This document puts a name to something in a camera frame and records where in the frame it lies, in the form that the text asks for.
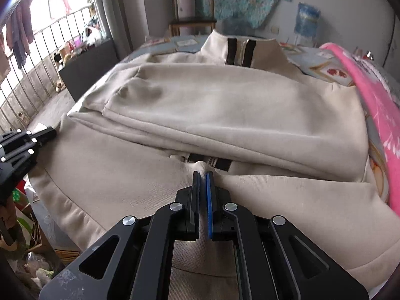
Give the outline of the dark hanging clothes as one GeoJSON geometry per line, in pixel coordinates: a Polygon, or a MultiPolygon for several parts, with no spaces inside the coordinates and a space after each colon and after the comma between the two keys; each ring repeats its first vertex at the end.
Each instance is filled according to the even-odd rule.
{"type": "Polygon", "coordinates": [[[1,82],[11,71],[6,46],[13,52],[18,69],[25,65],[27,56],[31,54],[29,45],[34,39],[31,20],[32,2],[33,0],[21,0],[5,25],[6,36],[1,31],[1,82]]]}

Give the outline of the grey curtain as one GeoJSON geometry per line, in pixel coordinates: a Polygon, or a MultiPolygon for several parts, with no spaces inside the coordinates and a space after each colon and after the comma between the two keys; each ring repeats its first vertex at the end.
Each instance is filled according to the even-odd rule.
{"type": "Polygon", "coordinates": [[[100,26],[119,59],[131,54],[149,34],[145,0],[94,0],[100,26]]]}

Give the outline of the blue water bottle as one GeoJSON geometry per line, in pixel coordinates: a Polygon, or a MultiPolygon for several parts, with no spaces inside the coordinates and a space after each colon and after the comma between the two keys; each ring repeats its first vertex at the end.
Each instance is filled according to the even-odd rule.
{"type": "Polygon", "coordinates": [[[295,44],[314,47],[317,42],[317,30],[321,11],[309,4],[299,3],[295,17],[295,44]]]}

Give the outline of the metal balcony railing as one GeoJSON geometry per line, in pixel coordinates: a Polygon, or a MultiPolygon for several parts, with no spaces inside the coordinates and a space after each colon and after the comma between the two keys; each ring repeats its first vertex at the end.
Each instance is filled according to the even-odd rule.
{"type": "Polygon", "coordinates": [[[29,126],[53,95],[65,88],[60,70],[105,39],[94,2],[47,19],[44,10],[30,5],[33,42],[25,65],[18,69],[14,54],[5,46],[10,72],[1,82],[1,132],[29,126]]]}

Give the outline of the pink floral fleece blanket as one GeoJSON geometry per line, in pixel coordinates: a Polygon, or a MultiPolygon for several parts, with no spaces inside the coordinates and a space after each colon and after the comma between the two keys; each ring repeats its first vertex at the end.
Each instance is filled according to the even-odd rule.
{"type": "Polygon", "coordinates": [[[366,103],[384,149],[389,183],[389,206],[399,213],[399,108],[389,86],[367,59],[349,53],[335,43],[321,46],[340,60],[366,103]]]}

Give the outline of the wooden shelf stand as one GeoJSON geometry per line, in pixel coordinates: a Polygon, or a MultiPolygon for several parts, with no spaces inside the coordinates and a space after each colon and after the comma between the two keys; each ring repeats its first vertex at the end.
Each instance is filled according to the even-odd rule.
{"type": "Polygon", "coordinates": [[[206,15],[196,11],[196,0],[172,0],[174,18],[169,23],[171,37],[192,35],[195,29],[215,29],[215,0],[209,0],[209,12],[206,15]]]}

